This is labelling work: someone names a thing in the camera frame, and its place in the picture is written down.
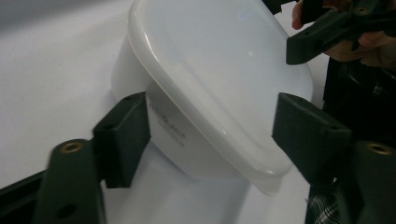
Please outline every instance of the white tabletop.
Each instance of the white tabletop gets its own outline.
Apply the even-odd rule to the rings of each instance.
[[[110,75],[132,0],[5,0],[0,6],[0,188],[45,169],[63,141],[92,138],[116,103]],[[290,30],[290,9],[276,16]],[[320,87],[326,60],[310,63]],[[321,91],[314,102],[319,105]],[[197,181],[149,145],[130,189],[104,189],[108,223],[304,223],[293,169],[274,197],[245,179]]]

